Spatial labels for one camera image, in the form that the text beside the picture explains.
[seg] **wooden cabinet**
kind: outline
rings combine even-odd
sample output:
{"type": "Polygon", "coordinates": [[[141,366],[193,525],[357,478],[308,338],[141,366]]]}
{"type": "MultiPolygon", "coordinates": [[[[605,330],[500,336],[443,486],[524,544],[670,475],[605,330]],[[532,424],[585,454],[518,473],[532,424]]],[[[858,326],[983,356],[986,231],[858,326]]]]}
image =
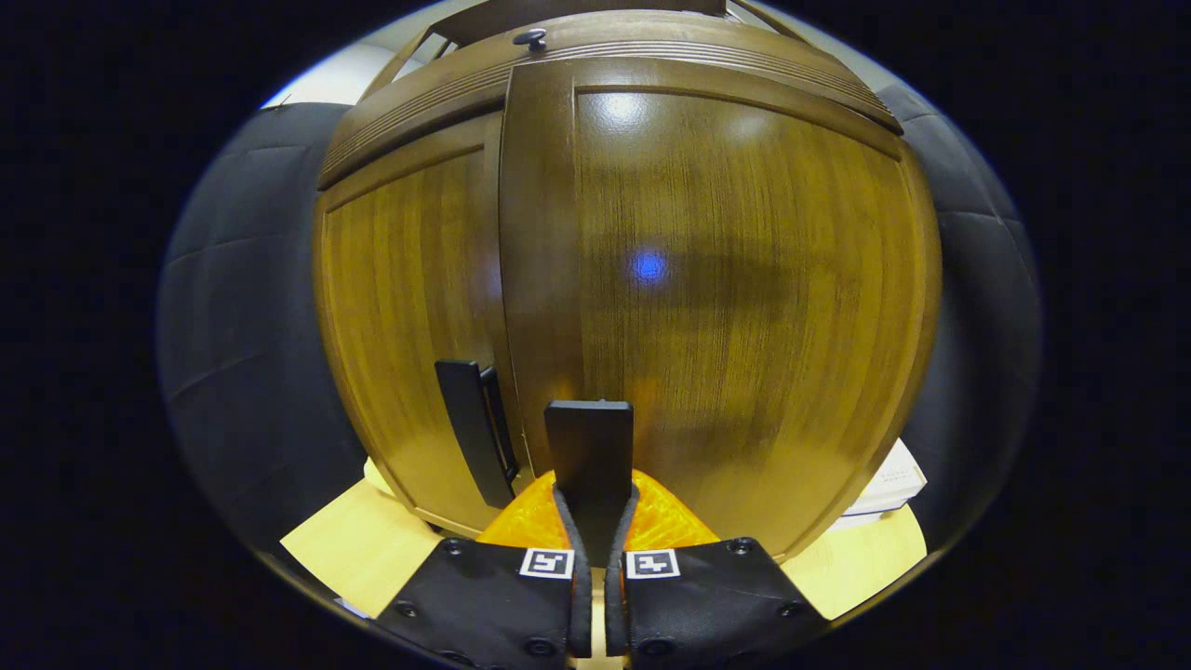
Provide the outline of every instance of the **wooden cabinet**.
{"type": "MultiPolygon", "coordinates": [[[[623,14],[643,38],[642,13],[666,15],[655,36],[687,25],[722,49],[743,51],[730,43],[755,30],[666,12],[556,20],[565,35],[606,36],[618,25],[606,15],[623,14]]],[[[762,35],[746,45],[811,49],[762,35]]],[[[501,69],[491,62],[507,62],[504,46],[487,42],[413,74],[503,77],[472,89],[495,98],[439,92],[395,125],[392,109],[387,121],[357,114],[328,154],[323,332],[369,453],[423,519],[482,530],[497,511],[434,374],[437,359],[474,359],[498,371],[524,480],[551,468],[547,403],[629,401],[636,468],[721,537],[799,551],[884,459],[934,343],[937,231],[899,129],[860,113],[860,93],[844,105],[824,94],[827,75],[799,84],[761,52],[768,73],[698,44],[685,46],[698,58],[669,57],[684,51],[663,39],[651,57],[613,49],[501,69]],[[457,56],[488,69],[453,70],[457,56]],[[476,115],[485,105],[501,111],[476,115]],[[362,157],[376,146],[389,152],[362,157]]],[[[830,61],[815,58],[802,67],[830,61]]]]}

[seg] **cabinet door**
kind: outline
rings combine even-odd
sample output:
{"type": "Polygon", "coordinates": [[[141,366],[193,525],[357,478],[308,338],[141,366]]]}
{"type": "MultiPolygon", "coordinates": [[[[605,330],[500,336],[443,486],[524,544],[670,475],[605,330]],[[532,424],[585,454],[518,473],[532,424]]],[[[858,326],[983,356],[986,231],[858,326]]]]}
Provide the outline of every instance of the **cabinet door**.
{"type": "Polygon", "coordinates": [[[909,148],[749,74],[644,58],[515,68],[500,255],[525,438],[629,401],[634,464],[721,537],[797,552],[902,430],[939,239],[909,148]]]}
{"type": "Polygon", "coordinates": [[[314,226],[323,339],[356,432],[407,507],[466,536],[499,511],[455,439],[436,361],[495,367],[528,463],[497,257],[499,145],[499,112],[414,140],[324,193],[314,226]]]}

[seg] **orange object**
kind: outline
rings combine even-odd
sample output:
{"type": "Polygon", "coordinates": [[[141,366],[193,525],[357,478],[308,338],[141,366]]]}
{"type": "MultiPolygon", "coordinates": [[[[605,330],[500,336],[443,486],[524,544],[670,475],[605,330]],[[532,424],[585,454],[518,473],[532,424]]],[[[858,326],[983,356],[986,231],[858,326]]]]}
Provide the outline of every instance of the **orange object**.
{"type": "MultiPolygon", "coordinates": [[[[656,480],[632,471],[641,493],[629,522],[625,551],[686,547],[719,541],[678,496],[656,480]]],[[[566,527],[554,503],[554,471],[535,480],[476,538],[509,547],[570,549],[566,527]]]]}

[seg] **black knob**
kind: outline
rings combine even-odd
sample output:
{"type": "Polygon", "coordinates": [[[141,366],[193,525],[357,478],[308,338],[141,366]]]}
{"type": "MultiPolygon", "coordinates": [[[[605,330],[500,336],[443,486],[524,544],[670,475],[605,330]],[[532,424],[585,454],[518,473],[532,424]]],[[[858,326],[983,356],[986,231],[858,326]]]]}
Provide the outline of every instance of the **black knob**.
{"type": "Polygon", "coordinates": [[[530,51],[545,50],[545,29],[535,27],[513,38],[513,44],[529,44],[530,51]]]}

